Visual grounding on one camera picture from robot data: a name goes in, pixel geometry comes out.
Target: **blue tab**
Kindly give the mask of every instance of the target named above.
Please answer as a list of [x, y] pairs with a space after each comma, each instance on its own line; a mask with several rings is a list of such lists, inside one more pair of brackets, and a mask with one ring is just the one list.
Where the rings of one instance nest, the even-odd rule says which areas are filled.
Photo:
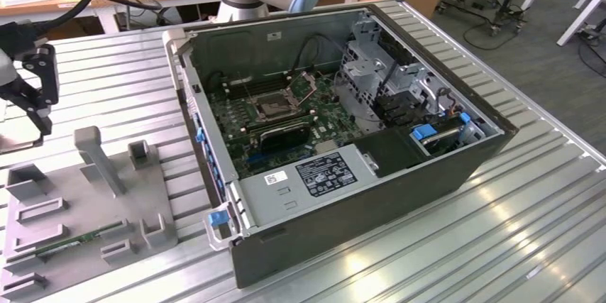
[[229, 214], [227, 213], [227, 210], [212, 212], [208, 220], [212, 227], [217, 227], [219, 225], [227, 223], [229, 221]]
[[431, 124], [423, 124], [421, 126], [412, 129], [412, 135], [415, 136], [416, 140], [421, 140], [432, 135], [435, 135], [437, 131], [435, 131]]
[[471, 117], [467, 113], [460, 113], [459, 117], [466, 124], [471, 121]]
[[197, 128], [196, 132], [196, 142], [200, 143], [204, 141], [204, 131], [201, 130], [201, 127]]

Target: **green circuit board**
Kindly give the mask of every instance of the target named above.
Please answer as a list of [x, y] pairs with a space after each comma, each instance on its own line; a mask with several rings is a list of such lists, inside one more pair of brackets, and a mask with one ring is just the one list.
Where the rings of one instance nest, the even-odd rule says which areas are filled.
[[[309, 158], [323, 153], [325, 148], [340, 147], [363, 135], [345, 109], [335, 101], [332, 86], [331, 76], [321, 75], [315, 78], [316, 90], [311, 93], [308, 80], [303, 77], [293, 78], [288, 85], [289, 94], [300, 104], [292, 111], [283, 113], [281, 118], [267, 121], [259, 118], [261, 110], [256, 99], [280, 98], [285, 92], [283, 89], [241, 99], [228, 99], [224, 92], [209, 94], [209, 107], [240, 179]], [[267, 106], [265, 110], [267, 108], [287, 111], [285, 105]], [[311, 127], [307, 142], [293, 148], [263, 154], [259, 149], [260, 135], [297, 123], [305, 123]]]

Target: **floor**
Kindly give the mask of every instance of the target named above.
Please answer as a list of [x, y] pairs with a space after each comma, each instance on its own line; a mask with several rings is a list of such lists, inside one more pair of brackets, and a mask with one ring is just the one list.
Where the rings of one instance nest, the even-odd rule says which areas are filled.
[[[519, 35], [498, 50], [483, 51], [470, 46], [463, 32], [482, 22], [456, 9], [432, 17], [437, 26], [500, 73], [522, 92], [606, 154], [606, 78], [596, 75], [578, 58], [578, 39], [564, 47], [555, 41], [574, 21], [578, 0], [536, 0], [526, 13], [528, 23]], [[520, 5], [523, 0], [514, 0]], [[598, 23], [606, 11], [598, 9], [588, 23]], [[471, 42], [495, 46], [511, 37], [512, 29], [503, 29], [490, 37], [487, 29], [471, 31]], [[606, 56], [606, 48], [598, 48]], [[584, 50], [583, 57], [606, 74], [606, 67]]]

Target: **motherboard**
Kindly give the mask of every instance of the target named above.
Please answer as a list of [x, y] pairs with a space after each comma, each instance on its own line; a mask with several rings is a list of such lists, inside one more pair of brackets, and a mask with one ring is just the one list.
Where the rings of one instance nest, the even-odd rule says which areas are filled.
[[331, 151], [363, 135], [316, 70], [220, 83], [209, 106], [240, 178]]

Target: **slotted aluminum surface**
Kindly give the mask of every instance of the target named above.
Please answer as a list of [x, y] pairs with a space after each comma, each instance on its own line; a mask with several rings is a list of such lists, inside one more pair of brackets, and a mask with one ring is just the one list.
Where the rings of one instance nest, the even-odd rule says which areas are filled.
[[[52, 170], [78, 162], [70, 131], [89, 124], [101, 128], [108, 154], [145, 138], [158, 144], [180, 243], [40, 302], [604, 301], [602, 155], [405, 4], [375, 4], [519, 126], [503, 152], [455, 193], [239, 290], [229, 254], [209, 249], [200, 222], [209, 202], [161, 29], [58, 41], [53, 135], [41, 148], [0, 155], [0, 168], [34, 160]], [[6, 117], [24, 114], [8, 108]]]

